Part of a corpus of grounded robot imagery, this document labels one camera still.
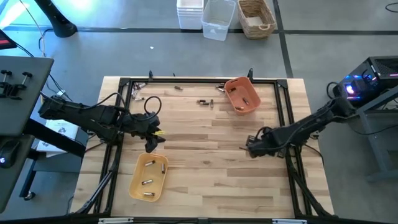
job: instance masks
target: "orange container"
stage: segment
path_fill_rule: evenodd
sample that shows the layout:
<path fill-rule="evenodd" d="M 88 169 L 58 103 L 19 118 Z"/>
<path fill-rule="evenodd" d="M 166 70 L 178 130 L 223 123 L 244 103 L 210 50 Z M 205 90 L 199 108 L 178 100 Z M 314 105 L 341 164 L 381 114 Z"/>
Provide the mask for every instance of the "orange container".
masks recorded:
<path fill-rule="evenodd" d="M 151 161 L 155 161 L 155 163 L 146 166 L 146 164 Z M 164 164 L 164 174 L 162 173 L 162 164 Z M 130 183 L 130 196 L 147 202 L 155 202 L 158 200 L 162 194 L 168 166 L 169 161 L 162 155 L 149 153 L 139 155 L 136 169 L 134 170 L 134 175 Z M 142 184 L 143 181 L 148 180 L 152 180 L 152 182 Z M 145 192 L 155 193 L 155 195 L 144 195 Z"/>
<path fill-rule="evenodd" d="M 225 83 L 224 89 L 237 115 L 251 113 L 261 104 L 259 95 L 249 78 L 239 77 L 230 80 Z"/>

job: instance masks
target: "blue led light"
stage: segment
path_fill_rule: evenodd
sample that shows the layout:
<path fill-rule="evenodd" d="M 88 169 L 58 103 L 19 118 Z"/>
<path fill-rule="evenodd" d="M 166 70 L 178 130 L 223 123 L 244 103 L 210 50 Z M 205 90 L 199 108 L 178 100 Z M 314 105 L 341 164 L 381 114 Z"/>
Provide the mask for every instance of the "blue led light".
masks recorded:
<path fill-rule="evenodd" d="M 353 87 L 351 85 L 346 85 L 346 90 L 347 90 L 347 93 L 350 95 L 355 93 L 353 90 Z"/>

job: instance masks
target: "yellow tray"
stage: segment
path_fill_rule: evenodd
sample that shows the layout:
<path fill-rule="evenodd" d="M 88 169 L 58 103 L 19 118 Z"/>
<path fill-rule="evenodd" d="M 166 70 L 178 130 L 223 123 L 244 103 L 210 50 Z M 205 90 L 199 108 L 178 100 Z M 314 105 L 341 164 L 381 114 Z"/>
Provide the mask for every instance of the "yellow tray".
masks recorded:
<path fill-rule="evenodd" d="M 154 164 L 145 166 L 146 163 L 155 161 Z M 129 194 L 132 198 L 155 202 L 160 198 L 163 189 L 164 179 L 166 178 L 169 161 L 166 157 L 158 154 L 143 153 L 139 155 L 136 168 L 130 183 Z M 143 181 L 152 180 L 152 183 L 142 185 Z M 146 196 L 144 192 L 155 193 L 154 196 Z"/>

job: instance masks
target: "white plastic box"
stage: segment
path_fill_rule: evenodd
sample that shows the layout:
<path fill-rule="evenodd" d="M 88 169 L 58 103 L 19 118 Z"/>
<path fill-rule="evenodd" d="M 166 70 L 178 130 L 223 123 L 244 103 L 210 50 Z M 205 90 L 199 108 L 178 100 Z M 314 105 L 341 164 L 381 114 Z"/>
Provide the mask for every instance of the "white plastic box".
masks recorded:
<path fill-rule="evenodd" d="M 236 3 L 232 0 L 209 0 L 201 19 L 203 35 L 209 39 L 224 41 L 235 7 Z"/>
<path fill-rule="evenodd" d="M 177 15 L 181 29 L 201 29 L 203 0 L 177 0 Z"/>

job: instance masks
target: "black desk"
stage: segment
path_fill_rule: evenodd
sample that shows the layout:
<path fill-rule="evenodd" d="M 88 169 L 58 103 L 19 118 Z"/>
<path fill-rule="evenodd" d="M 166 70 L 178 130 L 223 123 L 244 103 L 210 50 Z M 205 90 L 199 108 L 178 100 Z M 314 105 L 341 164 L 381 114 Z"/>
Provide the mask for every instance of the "black desk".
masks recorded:
<path fill-rule="evenodd" d="M 31 150 L 34 138 L 43 140 L 79 157 L 84 156 L 84 145 L 30 119 L 30 115 L 39 98 L 40 90 L 47 80 L 52 64 L 53 59 L 51 58 L 0 56 L 0 70 L 9 70 L 12 72 L 11 77 L 8 77 L 6 80 L 11 85 L 22 83 L 25 78 L 22 74 L 23 72 L 32 74 L 32 78 L 28 78 L 25 83 L 26 89 L 20 90 L 17 94 L 18 97 L 22 98 L 21 100 L 0 98 L 0 146 L 10 138 L 19 139 L 23 143 L 18 149 L 18 162 L 8 169 L 0 168 L 0 178 L 3 180 L 0 184 L 0 213 L 4 210 L 9 200 L 26 158 L 29 157 L 33 160 L 38 158 L 38 152 Z M 4 75 L 0 74 L 0 81 L 3 78 Z M 20 197 L 27 197 L 33 178 L 34 174 L 29 172 Z"/>

